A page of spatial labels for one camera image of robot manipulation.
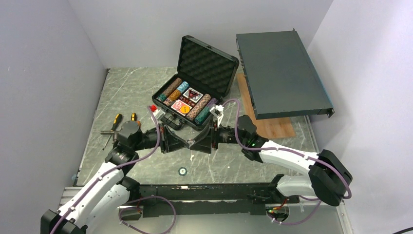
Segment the wooden board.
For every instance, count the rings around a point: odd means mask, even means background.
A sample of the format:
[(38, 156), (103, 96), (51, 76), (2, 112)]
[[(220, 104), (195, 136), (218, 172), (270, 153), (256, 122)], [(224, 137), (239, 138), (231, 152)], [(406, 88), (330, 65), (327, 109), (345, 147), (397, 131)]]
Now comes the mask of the wooden board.
[(251, 97), (244, 74), (238, 73), (235, 77), (240, 90), (245, 113), (250, 116), (253, 124), (256, 125), (257, 133), (260, 136), (265, 138), (287, 138), (296, 136), (289, 117), (257, 120), (255, 118), (255, 113), (252, 107)]

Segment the red black all-in triangle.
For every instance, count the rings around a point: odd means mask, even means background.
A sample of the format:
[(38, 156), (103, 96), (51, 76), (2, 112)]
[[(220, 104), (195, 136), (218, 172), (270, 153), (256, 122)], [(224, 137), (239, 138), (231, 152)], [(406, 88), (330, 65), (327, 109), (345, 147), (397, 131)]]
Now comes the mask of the red black all-in triangle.
[(199, 92), (196, 91), (196, 90), (193, 90), (193, 89), (189, 88), (189, 89), (185, 92), (185, 97), (187, 97), (188, 99), (190, 99), (190, 100), (192, 100), (192, 101), (194, 101), (194, 102), (197, 102), (197, 101), (202, 97), (202, 94), (199, 93)]

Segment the light blue chip stack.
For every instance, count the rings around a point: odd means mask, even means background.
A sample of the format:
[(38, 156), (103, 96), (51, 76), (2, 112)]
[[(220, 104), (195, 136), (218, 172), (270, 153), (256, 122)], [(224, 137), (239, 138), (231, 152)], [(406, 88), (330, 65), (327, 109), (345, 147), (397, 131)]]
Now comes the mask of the light blue chip stack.
[(178, 87), (177, 90), (180, 93), (183, 93), (187, 88), (189, 87), (189, 84), (186, 81), (183, 81)]

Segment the brown grey chip row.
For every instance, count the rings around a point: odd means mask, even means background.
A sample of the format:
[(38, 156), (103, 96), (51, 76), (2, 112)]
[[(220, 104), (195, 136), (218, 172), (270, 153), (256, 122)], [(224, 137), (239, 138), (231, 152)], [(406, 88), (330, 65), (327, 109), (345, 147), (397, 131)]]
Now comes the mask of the brown grey chip row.
[(181, 78), (176, 78), (156, 99), (161, 102), (165, 101), (182, 82)]

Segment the orange yellow chip stack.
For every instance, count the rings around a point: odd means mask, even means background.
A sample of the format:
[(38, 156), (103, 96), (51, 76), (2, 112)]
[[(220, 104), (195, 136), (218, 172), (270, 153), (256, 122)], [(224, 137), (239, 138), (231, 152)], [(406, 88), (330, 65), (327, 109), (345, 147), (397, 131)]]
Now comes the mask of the orange yellow chip stack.
[(175, 89), (163, 102), (166, 106), (171, 106), (174, 101), (176, 101), (182, 92), (178, 89)]

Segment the black poker set case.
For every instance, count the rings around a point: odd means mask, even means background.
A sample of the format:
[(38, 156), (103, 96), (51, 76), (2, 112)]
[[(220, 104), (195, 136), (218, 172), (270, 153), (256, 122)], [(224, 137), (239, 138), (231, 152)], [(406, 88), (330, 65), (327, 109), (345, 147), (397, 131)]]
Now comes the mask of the black poker set case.
[(202, 130), (211, 119), (211, 114), (207, 114), (205, 120), (196, 123), (186, 116), (174, 110), (170, 105), (164, 103), (159, 97), (170, 95), (165, 91), (177, 80), (186, 81), (188, 87), (204, 95), (209, 94), (217, 99), (218, 103), (223, 101), (232, 86), (235, 73), (240, 62), (235, 57), (220, 49), (217, 49), (193, 36), (186, 35), (181, 39), (181, 46), (178, 58), (177, 73), (173, 75), (161, 88), (156, 91), (151, 99), (155, 105), (171, 114), (175, 119), (194, 130)]

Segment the black yellow handled screwdriver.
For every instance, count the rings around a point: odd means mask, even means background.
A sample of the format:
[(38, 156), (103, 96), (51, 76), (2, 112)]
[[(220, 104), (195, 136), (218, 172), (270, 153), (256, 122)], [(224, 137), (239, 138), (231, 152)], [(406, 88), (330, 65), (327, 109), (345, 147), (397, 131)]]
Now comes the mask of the black yellow handled screwdriver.
[[(115, 119), (114, 119), (114, 121), (113, 121), (112, 127), (111, 127), (111, 129), (110, 129), (111, 132), (116, 131), (116, 129), (117, 129), (117, 127), (119, 126), (119, 124), (120, 124), (120, 122), (122, 121), (122, 119), (123, 119), (123, 115), (120, 114), (120, 113), (118, 113), (118, 114), (115, 116)], [(104, 146), (102, 147), (102, 150), (104, 150), (104, 149), (106, 148), (106, 146), (108, 145), (108, 143), (109, 143), (109, 141), (111, 140), (111, 138), (112, 138), (112, 134), (109, 135), (106, 143), (105, 143)]]

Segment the orange black handled screwdriver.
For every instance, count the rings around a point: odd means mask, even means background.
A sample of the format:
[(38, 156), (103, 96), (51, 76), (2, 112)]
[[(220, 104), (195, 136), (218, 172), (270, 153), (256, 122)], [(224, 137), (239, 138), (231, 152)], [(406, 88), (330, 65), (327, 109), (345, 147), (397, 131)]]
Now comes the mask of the orange black handled screwdriver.
[(137, 123), (139, 127), (141, 126), (141, 122), (138, 120), (136, 113), (131, 114), (131, 121), (134, 121), (135, 123)]

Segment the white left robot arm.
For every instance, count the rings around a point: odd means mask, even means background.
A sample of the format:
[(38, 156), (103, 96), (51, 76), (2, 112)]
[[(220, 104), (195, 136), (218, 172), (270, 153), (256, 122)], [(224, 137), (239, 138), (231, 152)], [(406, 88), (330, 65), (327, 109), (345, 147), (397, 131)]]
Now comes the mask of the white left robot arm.
[(125, 122), (114, 131), (113, 148), (95, 175), (57, 211), (47, 210), (41, 217), (42, 234), (90, 234), (106, 212), (124, 204), (147, 199), (140, 183), (127, 176), (142, 158), (138, 151), (157, 148), (169, 153), (189, 146), (188, 142), (164, 124), (143, 132), (138, 121)]

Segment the dark teal rack server box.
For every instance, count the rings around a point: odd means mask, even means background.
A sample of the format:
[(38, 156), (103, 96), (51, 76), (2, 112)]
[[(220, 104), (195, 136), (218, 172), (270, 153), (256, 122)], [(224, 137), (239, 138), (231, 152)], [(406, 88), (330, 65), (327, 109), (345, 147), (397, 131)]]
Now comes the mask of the dark teal rack server box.
[(334, 114), (296, 30), (236, 35), (256, 119)]

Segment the grey metal pipe fitting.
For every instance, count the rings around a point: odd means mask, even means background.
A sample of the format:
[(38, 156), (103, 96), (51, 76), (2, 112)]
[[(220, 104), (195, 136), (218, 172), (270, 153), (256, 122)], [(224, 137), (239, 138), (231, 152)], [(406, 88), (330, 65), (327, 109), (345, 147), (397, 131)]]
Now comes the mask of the grey metal pipe fitting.
[(102, 130), (100, 131), (101, 135), (108, 136), (109, 141), (116, 141), (117, 140), (117, 135), (119, 133), (119, 130)]

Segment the yellow big blind button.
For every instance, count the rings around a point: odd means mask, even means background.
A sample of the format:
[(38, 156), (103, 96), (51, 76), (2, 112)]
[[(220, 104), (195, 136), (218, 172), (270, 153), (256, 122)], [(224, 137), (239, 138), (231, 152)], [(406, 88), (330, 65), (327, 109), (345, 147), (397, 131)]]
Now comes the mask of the yellow big blind button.
[(183, 106), (180, 108), (180, 112), (181, 112), (182, 114), (184, 114), (184, 115), (188, 114), (188, 113), (190, 112), (190, 110), (191, 110), (191, 107), (190, 107), (190, 106), (187, 106), (187, 105), (183, 105)]

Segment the red playing card deck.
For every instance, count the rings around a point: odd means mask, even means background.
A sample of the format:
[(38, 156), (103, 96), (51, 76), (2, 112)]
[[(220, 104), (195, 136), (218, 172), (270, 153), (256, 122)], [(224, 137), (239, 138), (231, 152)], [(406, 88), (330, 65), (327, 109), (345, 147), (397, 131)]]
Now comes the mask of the red playing card deck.
[(182, 114), (181, 112), (180, 112), (180, 108), (183, 106), (183, 105), (187, 105), (187, 104), (185, 104), (185, 103), (183, 103), (181, 100), (176, 100), (172, 105), (171, 105), (171, 108), (172, 108), (172, 110), (174, 110), (175, 112), (177, 112), (178, 114), (180, 114), (180, 115), (182, 115), (182, 116), (186, 116), (186, 115), (184, 115), (184, 114)]

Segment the purple chip stack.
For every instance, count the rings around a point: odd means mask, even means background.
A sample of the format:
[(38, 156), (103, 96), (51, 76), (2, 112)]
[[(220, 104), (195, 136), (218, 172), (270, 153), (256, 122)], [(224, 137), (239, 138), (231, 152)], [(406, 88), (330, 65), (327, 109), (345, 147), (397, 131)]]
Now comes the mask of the purple chip stack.
[(216, 103), (218, 102), (218, 100), (216, 98), (212, 98), (209, 103), (207, 104), (208, 108), (213, 107), (214, 105), (216, 105)]

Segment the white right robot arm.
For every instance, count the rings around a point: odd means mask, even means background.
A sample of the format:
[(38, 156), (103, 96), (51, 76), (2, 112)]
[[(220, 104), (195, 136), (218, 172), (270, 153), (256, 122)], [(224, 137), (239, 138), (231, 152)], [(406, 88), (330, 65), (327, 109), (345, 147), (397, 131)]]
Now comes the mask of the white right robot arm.
[(264, 138), (249, 116), (237, 119), (234, 128), (212, 122), (193, 140), (193, 151), (211, 153), (219, 144), (237, 144), (244, 156), (259, 163), (270, 163), (298, 172), (299, 176), (276, 175), (269, 184), (268, 195), (274, 202), (290, 196), (314, 196), (330, 206), (349, 199), (353, 177), (337, 156), (329, 151), (305, 152), (292, 149)]

